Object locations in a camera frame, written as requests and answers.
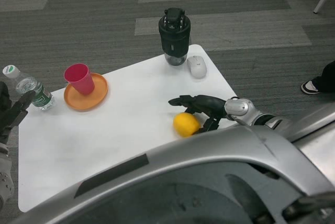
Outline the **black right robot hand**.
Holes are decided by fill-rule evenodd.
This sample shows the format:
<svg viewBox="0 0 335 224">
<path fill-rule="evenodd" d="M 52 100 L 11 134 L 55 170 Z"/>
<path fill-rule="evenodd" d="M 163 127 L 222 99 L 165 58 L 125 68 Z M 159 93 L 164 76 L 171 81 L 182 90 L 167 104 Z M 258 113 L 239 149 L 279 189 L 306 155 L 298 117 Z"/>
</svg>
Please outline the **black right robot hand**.
<svg viewBox="0 0 335 224">
<path fill-rule="evenodd" d="M 216 130 L 221 119 L 227 116 L 225 100 L 207 95 L 181 95 L 168 101 L 171 106 L 183 106 L 186 110 L 173 119 L 175 131 L 182 137 Z M 201 124 L 196 114 L 205 114 L 208 118 Z"/>
</svg>

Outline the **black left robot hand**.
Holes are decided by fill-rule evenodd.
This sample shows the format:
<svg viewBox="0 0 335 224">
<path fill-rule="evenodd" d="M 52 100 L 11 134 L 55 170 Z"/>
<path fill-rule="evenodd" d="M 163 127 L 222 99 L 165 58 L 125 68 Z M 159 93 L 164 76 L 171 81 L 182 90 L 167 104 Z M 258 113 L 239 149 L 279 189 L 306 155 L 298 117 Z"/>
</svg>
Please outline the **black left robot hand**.
<svg viewBox="0 0 335 224">
<path fill-rule="evenodd" d="M 35 91 L 28 91 L 12 105 L 7 85 L 1 81 L 1 143 L 7 144 L 13 127 L 18 126 L 28 114 L 27 108 L 35 97 Z"/>
</svg>

